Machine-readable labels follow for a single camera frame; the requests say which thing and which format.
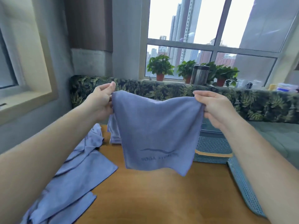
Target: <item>person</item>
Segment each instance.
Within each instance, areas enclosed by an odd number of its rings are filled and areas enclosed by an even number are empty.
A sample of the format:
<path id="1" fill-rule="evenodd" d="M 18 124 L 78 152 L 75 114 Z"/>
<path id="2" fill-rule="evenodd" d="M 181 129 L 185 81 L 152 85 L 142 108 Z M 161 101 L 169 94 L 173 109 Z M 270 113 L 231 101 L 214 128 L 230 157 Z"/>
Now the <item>person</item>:
<path id="1" fill-rule="evenodd" d="M 93 125 L 113 111 L 115 83 L 95 88 L 78 107 L 0 155 L 0 223 L 17 223 Z M 219 128 L 272 224 L 298 223 L 299 171 L 243 120 L 230 101 L 194 91 L 204 116 Z"/>

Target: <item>wooden table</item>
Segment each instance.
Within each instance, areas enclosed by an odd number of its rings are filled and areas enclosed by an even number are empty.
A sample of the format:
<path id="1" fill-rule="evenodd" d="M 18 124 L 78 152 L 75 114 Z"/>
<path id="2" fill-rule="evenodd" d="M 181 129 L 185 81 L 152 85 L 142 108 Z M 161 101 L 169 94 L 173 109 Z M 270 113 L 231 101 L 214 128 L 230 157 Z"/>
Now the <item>wooden table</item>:
<path id="1" fill-rule="evenodd" d="M 118 170 L 92 191 L 97 198 L 76 224 L 270 223 L 247 208 L 226 165 L 193 162 L 185 177 L 167 168 L 128 170 L 106 129 L 100 151 Z"/>

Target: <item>sofa backrest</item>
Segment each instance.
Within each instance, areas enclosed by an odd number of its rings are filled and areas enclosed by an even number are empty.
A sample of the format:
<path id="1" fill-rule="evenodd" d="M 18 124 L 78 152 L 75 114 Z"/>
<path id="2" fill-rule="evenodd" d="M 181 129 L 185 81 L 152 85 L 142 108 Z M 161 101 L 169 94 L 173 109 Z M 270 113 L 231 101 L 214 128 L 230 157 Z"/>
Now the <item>sofa backrest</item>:
<path id="1" fill-rule="evenodd" d="M 244 90 L 229 87 L 198 86 L 154 80 L 128 80 L 108 77 L 74 75 L 70 79 L 73 108 L 101 84 L 116 83 L 116 91 L 125 90 L 143 97 L 166 100 L 174 97 L 193 96 L 194 90 L 210 90 L 226 96 L 236 111 L 250 121 L 285 122 L 299 124 L 299 95 L 267 90 Z"/>

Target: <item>white sky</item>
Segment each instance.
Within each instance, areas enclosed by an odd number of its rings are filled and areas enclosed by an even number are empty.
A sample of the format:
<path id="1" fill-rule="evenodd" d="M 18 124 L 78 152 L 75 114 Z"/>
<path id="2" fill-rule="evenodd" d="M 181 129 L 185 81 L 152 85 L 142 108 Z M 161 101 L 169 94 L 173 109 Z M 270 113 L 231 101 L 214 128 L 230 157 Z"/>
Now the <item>white sky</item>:
<path id="1" fill-rule="evenodd" d="M 169 40 L 172 16 L 176 15 L 182 0 L 151 0 L 149 38 L 161 35 Z M 215 38 L 225 0 L 202 0 L 193 43 L 207 44 Z M 222 35 L 222 43 L 238 48 L 253 6 L 254 0 L 232 0 Z M 157 46 L 148 45 L 147 51 Z"/>

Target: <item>black canister lid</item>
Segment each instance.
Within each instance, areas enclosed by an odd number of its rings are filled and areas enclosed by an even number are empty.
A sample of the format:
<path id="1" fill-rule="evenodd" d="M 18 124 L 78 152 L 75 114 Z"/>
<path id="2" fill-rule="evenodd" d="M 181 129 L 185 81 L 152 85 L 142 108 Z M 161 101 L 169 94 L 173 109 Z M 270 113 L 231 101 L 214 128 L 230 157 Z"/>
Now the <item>black canister lid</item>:
<path id="1" fill-rule="evenodd" d="M 209 66 L 206 66 L 206 65 L 199 65 L 199 64 L 196 64 L 193 66 L 193 69 L 197 69 L 197 70 L 209 70 L 210 67 Z"/>

